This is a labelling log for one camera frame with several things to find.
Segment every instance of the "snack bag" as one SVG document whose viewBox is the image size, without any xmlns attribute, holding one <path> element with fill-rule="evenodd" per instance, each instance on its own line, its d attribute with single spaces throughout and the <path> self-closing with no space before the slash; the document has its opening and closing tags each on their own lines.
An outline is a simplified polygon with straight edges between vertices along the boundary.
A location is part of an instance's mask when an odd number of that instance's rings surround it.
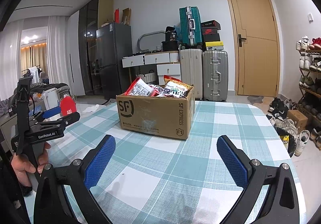
<svg viewBox="0 0 321 224">
<path fill-rule="evenodd" d="M 174 81 L 178 81 L 178 82 L 181 82 L 181 83 L 182 83 L 182 81 L 179 80 L 179 79 L 177 79 L 177 78 L 171 77 L 171 76 L 169 76 L 169 75 L 164 75 L 165 84 L 167 84 L 169 80 L 174 80 Z"/>
<path fill-rule="evenodd" d="M 286 150 L 288 150 L 288 139 L 289 139 L 289 136 L 288 136 L 288 135 L 286 135 L 286 136 L 280 136 L 280 138 L 281 138 L 281 140 L 282 140 L 282 142 L 283 142 Z"/>
<path fill-rule="evenodd" d="M 142 78 L 138 77 L 129 86 L 125 95 L 155 96 L 157 92 L 154 88 L 145 83 Z"/>
<path fill-rule="evenodd" d="M 158 86 L 158 85 L 154 85 L 154 84 L 148 83 L 148 86 L 150 86 L 150 87 L 152 87 L 152 88 L 155 89 L 155 91 L 156 91 L 155 96 L 158 96 L 158 95 L 162 94 L 163 91 L 164 91 L 164 88 L 162 88 L 162 87 L 160 87 L 160 86 Z"/>
<path fill-rule="evenodd" d="M 165 89 L 160 97 L 184 98 L 189 90 L 190 88 L 187 88 L 184 83 L 170 80 L 166 84 Z"/>
</svg>

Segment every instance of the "wall switch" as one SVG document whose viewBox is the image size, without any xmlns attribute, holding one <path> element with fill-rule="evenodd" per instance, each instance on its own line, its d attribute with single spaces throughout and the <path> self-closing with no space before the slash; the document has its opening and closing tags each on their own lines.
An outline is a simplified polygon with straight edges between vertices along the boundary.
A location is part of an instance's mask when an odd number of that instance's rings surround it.
<svg viewBox="0 0 321 224">
<path fill-rule="evenodd" d="M 311 13 L 308 14 L 308 18 L 309 18 L 309 22 L 310 22 L 310 23 L 313 22 L 313 17 L 312 17 L 312 14 L 311 14 Z"/>
</svg>

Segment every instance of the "white wall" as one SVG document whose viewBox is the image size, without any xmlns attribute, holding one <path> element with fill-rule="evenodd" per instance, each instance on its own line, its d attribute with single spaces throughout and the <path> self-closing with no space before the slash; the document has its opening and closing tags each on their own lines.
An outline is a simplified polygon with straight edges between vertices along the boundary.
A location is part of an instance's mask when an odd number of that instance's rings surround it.
<svg viewBox="0 0 321 224">
<path fill-rule="evenodd" d="M 283 85 L 280 93 L 298 101 L 302 94 L 298 88 L 300 79 L 300 54 L 295 43 L 304 35 L 312 38 L 321 37 L 321 14 L 312 0 L 275 0 L 279 13 L 283 37 Z M 309 23 L 308 14 L 312 13 L 313 23 Z"/>
<path fill-rule="evenodd" d="M 132 27 L 134 53 L 137 51 L 137 39 L 142 34 L 165 30 L 166 26 L 178 24 L 180 22 L 179 8 L 185 6 L 197 6 L 201 15 L 201 21 L 215 19 L 221 24 L 221 31 L 219 31 L 220 38 L 224 42 L 224 50 L 229 55 L 228 89 L 234 90 L 234 40 L 227 0 L 114 0 L 115 9 L 119 8 L 120 11 L 127 7 L 132 9 L 130 25 Z"/>
</svg>

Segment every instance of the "floor mat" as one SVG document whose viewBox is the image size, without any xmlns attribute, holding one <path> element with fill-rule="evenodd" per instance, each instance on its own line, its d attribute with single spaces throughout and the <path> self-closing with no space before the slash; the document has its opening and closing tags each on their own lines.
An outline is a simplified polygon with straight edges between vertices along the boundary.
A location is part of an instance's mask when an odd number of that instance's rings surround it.
<svg viewBox="0 0 321 224">
<path fill-rule="evenodd" d="M 262 103 L 263 102 L 263 98 L 264 96 L 253 96 L 253 95 L 250 95 L 248 96 L 248 101 L 250 102 L 250 104 L 255 104 L 255 103 Z"/>
</svg>

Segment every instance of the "refrigerator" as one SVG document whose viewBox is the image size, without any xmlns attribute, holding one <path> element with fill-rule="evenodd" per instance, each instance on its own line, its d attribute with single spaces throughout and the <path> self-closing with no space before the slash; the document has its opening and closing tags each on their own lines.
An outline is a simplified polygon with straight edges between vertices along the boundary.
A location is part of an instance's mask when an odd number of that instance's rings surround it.
<svg viewBox="0 0 321 224">
<path fill-rule="evenodd" d="M 133 55 L 131 27 L 111 23 L 96 31 L 97 52 L 94 73 L 100 75 L 106 100 L 124 93 L 130 86 L 129 69 L 122 59 Z"/>
</svg>

